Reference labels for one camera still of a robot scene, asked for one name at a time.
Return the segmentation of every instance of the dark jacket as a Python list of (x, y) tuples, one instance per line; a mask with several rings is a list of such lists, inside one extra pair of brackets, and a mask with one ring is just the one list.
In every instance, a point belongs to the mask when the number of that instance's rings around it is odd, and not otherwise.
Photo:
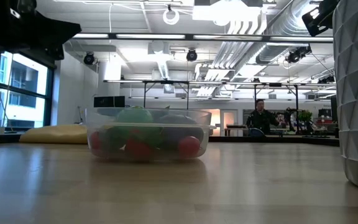
[(278, 126), (280, 123), (276, 120), (274, 114), (267, 110), (263, 110), (261, 113), (254, 110), (247, 120), (248, 128), (258, 128), (265, 134), (270, 132), (270, 124)]

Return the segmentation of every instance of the wooden table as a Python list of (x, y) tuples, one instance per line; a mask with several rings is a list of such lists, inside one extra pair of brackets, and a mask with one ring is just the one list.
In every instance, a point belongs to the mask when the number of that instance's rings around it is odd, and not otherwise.
[(210, 143), (200, 159), (136, 164), (85, 145), (1, 144), (5, 223), (358, 223), (358, 187), (337, 147)]

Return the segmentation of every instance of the clear plastic container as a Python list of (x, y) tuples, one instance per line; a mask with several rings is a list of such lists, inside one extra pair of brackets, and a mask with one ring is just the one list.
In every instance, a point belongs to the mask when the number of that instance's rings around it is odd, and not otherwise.
[(107, 159), (161, 161), (205, 153), (211, 113), (192, 110), (102, 108), (86, 112), (88, 147)]

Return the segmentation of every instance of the red ball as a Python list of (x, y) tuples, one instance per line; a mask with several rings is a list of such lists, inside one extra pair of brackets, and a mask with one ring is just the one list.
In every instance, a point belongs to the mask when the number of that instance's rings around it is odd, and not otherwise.
[(91, 136), (89, 137), (89, 141), (92, 150), (100, 150), (101, 143), (99, 133), (97, 131), (91, 134)]
[(128, 139), (125, 145), (125, 152), (133, 159), (146, 161), (152, 157), (153, 150), (143, 142), (135, 139)]
[(194, 158), (197, 156), (198, 151), (200, 150), (200, 140), (193, 136), (187, 136), (179, 141), (179, 154), (180, 157)]

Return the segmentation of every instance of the yellow bean bag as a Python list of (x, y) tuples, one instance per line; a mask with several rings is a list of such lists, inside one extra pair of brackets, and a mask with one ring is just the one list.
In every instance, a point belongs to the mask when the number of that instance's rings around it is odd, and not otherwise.
[(87, 144), (86, 126), (68, 124), (33, 128), (20, 137), (23, 143)]

